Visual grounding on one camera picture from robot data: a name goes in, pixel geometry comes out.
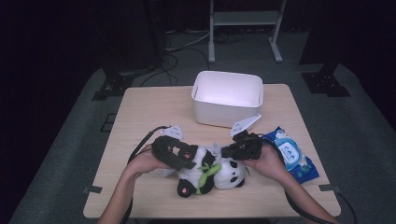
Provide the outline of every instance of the human hand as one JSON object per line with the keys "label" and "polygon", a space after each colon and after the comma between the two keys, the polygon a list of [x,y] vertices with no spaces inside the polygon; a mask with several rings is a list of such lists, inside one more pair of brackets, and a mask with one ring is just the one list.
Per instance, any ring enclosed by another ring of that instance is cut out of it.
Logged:
{"label": "human hand", "polygon": [[262,145],[262,154],[257,160],[240,162],[257,170],[261,175],[274,179],[277,182],[282,177],[289,175],[275,150],[268,145]]}
{"label": "human hand", "polygon": [[146,145],[127,165],[127,171],[141,176],[156,169],[171,169],[152,154],[151,145]]}

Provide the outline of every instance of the metal stand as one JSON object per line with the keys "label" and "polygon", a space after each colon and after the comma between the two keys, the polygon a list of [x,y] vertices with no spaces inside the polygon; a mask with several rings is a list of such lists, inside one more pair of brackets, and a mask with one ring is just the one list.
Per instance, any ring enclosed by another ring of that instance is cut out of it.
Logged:
{"label": "metal stand", "polygon": [[209,62],[215,61],[215,26],[223,25],[274,25],[274,35],[268,38],[277,63],[283,59],[276,45],[277,35],[283,19],[287,0],[282,0],[279,11],[249,11],[249,12],[215,12],[214,0],[210,0],[210,32],[209,32]]}
{"label": "metal stand", "polygon": [[323,64],[317,73],[302,73],[303,79],[311,93],[326,93],[329,97],[350,96],[344,86],[341,86],[333,76],[338,60],[331,60]]}

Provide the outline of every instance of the white stand leg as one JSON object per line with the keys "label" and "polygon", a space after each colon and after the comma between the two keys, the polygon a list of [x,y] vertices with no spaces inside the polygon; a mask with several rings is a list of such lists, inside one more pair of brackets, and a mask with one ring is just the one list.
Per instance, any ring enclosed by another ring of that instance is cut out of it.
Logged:
{"label": "white stand leg", "polygon": [[215,62],[215,43],[213,42],[213,36],[215,33],[215,27],[214,27],[214,22],[213,22],[213,15],[214,15],[214,11],[213,11],[213,0],[210,0],[210,33],[209,33],[209,57],[208,60],[210,63],[214,63]]}
{"label": "white stand leg", "polygon": [[279,49],[277,48],[276,40],[277,40],[277,35],[279,34],[280,24],[282,23],[283,12],[285,11],[286,1],[287,0],[282,1],[279,13],[277,14],[274,35],[268,38],[268,41],[270,42],[271,50],[274,53],[274,57],[277,63],[283,62],[282,56],[280,55]]}

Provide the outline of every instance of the white label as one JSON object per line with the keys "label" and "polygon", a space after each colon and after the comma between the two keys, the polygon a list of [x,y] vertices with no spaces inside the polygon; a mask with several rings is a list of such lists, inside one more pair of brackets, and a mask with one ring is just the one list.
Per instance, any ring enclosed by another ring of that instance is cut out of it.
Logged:
{"label": "white label", "polygon": [[173,137],[173,138],[176,138],[179,140],[184,138],[183,133],[181,132],[181,128],[178,125],[171,126],[170,128],[167,128],[167,129],[162,129],[161,134],[169,136],[169,137]]}
{"label": "white label", "polygon": [[248,119],[243,119],[243,120],[240,120],[240,121],[234,123],[233,127],[231,128],[231,131],[230,131],[230,136],[234,136],[234,135],[246,130],[250,125],[252,125],[254,122],[256,122],[261,117],[262,117],[261,114],[257,114],[254,117],[251,117]]}
{"label": "white label", "polygon": [[292,164],[300,159],[300,153],[298,150],[288,142],[282,144],[279,149],[282,152],[285,163]]}

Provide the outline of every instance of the forearm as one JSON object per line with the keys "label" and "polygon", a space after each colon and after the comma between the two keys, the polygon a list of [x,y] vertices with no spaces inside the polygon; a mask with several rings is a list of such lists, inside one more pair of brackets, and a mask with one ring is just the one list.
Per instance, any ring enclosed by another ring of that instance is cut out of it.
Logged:
{"label": "forearm", "polygon": [[128,166],[122,172],[119,182],[114,189],[113,195],[102,214],[98,223],[119,224],[124,217],[134,194],[134,183],[139,174],[134,173]]}
{"label": "forearm", "polygon": [[[300,209],[314,217],[319,217],[331,223],[339,223],[291,175],[278,182]],[[304,220],[305,223],[316,223],[305,217]]]}

